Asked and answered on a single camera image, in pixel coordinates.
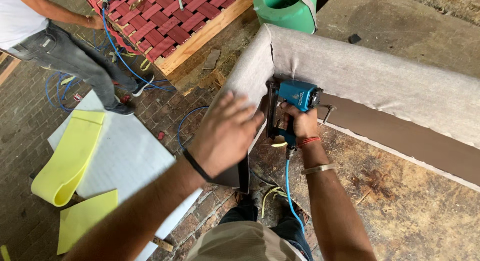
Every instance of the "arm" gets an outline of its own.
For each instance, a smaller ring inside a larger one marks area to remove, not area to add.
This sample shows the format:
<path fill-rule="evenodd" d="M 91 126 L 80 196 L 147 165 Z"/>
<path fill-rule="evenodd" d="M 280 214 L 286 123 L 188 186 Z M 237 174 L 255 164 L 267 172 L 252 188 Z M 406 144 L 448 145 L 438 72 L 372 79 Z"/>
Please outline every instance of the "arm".
<path fill-rule="evenodd" d="M 98 15 L 81 15 L 71 12 L 50 0 L 21 0 L 27 6 L 37 12 L 39 15 L 48 19 L 60 21 L 69 24 L 80 25 L 83 27 L 101 30 L 103 28 L 103 20 Z"/>
<path fill-rule="evenodd" d="M 287 103 L 284 125 L 288 114 L 295 118 L 294 131 L 297 143 L 317 135 L 317 111 L 301 112 Z M 319 140 L 302 148 L 305 169 L 330 163 Z M 375 260 L 373 248 L 362 221 L 340 184 L 335 170 L 306 175 L 311 207 L 311 218 L 318 245 L 325 260 Z"/>
<path fill-rule="evenodd" d="M 254 106 L 242 108 L 245 97 L 231 92 L 220 99 L 200 124 L 190 154 L 210 177 L 238 163 L 253 142 L 263 113 L 250 118 Z M 133 260 L 162 222 L 205 180 L 188 160 L 176 164 L 94 226 L 64 260 Z"/>

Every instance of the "hand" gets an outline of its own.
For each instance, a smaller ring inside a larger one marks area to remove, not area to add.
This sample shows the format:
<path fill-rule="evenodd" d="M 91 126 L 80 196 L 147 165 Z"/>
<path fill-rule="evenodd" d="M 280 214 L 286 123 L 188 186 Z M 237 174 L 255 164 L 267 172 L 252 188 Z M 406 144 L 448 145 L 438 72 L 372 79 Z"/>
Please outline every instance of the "hand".
<path fill-rule="evenodd" d="M 212 178 L 240 162 L 264 120 L 256 107 L 244 107 L 247 96 L 227 92 L 204 117 L 188 151 Z"/>
<path fill-rule="evenodd" d="M 94 29 L 94 30 L 103 30 L 103 18 L 99 15 L 87 15 L 88 26 L 87 28 Z"/>
<path fill-rule="evenodd" d="M 292 116 L 293 132 L 297 136 L 297 144 L 310 137 L 318 137 L 317 134 L 317 110 L 315 108 L 302 112 L 297 107 L 283 102 L 280 104 L 285 113 L 283 114 L 283 127 L 286 129 L 289 125 L 289 118 Z"/>

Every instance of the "dark pants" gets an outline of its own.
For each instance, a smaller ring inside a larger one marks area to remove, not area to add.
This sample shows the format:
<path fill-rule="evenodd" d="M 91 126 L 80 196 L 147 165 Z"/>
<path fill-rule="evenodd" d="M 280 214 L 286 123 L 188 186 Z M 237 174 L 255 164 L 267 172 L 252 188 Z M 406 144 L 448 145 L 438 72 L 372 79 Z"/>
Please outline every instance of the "dark pants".
<path fill-rule="evenodd" d="M 230 209 L 225 216 L 223 216 L 219 225 L 238 221 L 257 221 L 258 208 L 251 202 L 243 203 L 242 201 L 240 201 L 238 206 Z M 292 213 L 280 219 L 278 224 L 275 227 L 270 227 L 270 229 L 279 237 L 288 241 L 293 247 L 297 248 L 305 259 L 308 261 L 314 260 L 312 251 L 308 246 L 307 240 L 305 240 L 302 227 Z"/>
<path fill-rule="evenodd" d="M 9 50 L 24 61 L 68 73 L 89 84 L 106 108 L 117 105 L 112 80 L 129 91 L 137 87 L 132 77 L 126 76 L 107 57 L 50 22 L 48 27 L 26 38 Z"/>

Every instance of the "man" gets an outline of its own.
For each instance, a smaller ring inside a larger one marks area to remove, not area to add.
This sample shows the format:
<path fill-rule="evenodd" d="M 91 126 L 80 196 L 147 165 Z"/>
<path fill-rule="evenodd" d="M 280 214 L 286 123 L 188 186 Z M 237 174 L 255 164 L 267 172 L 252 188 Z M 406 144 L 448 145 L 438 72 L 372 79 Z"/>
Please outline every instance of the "man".
<path fill-rule="evenodd" d="M 77 14 L 49 0 L 0 0 L 0 49 L 21 60 L 74 75 L 92 86 L 105 110 L 133 114 L 132 107 L 115 98 L 112 80 L 125 86 L 133 96 L 139 96 L 148 84 L 126 76 L 106 57 L 49 19 L 94 30 L 104 28 L 100 16 Z M 144 79 L 153 78 L 153 74 L 148 74 Z"/>
<path fill-rule="evenodd" d="M 166 217 L 204 184 L 205 178 L 214 178 L 243 159 L 264 120 L 261 112 L 251 116 L 255 106 L 243 108 L 246 100 L 227 92 L 203 119 L 185 156 L 93 227 L 73 246 L 65 260 L 134 260 Z M 286 103 L 282 107 L 295 118 L 297 143 L 317 136 L 316 110 L 303 113 Z M 306 143 L 301 149 L 306 169 L 329 163 L 320 140 Z M 362 221 L 335 171 L 306 176 L 313 227 L 323 258 L 375 260 Z M 196 241 L 187 260 L 311 258 L 311 254 L 306 254 L 310 249 L 303 233 L 298 232 L 300 224 L 293 222 L 292 217 L 269 229 L 258 222 L 246 221 L 254 220 L 257 211 L 249 204 L 240 206 L 243 208 L 231 209 L 218 226 Z"/>

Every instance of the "gray fabric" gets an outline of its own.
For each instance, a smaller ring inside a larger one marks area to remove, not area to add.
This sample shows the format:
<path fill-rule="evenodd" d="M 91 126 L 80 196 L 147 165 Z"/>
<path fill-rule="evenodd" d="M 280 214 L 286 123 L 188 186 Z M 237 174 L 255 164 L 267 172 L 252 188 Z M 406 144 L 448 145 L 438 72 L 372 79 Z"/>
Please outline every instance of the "gray fabric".
<path fill-rule="evenodd" d="M 306 6 L 308 6 L 310 13 L 311 13 L 311 18 L 313 18 L 313 24 L 315 25 L 315 30 L 312 32 L 315 33 L 318 30 L 317 27 L 317 11 L 315 10 L 315 5 L 311 0 L 301 0 Z"/>
<path fill-rule="evenodd" d="M 105 108 L 115 107 L 118 103 L 112 80 L 129 91 L 137 86 L 135 79 L 126 76 L 108 58 L 52 23 L 13 49 L 16 50 L 14 55 L 21 60 L 82 79 L 92 86 Z"/>
<path fill-rule="evenodd" d="M 273 75 L 317 84 L 325 93 L 480 148 L 480 80 L 476 78 L 264 24 L 217 97 L 233 90 L 248 94 L 258 105 L 267 93 L 265 82 Z"/>

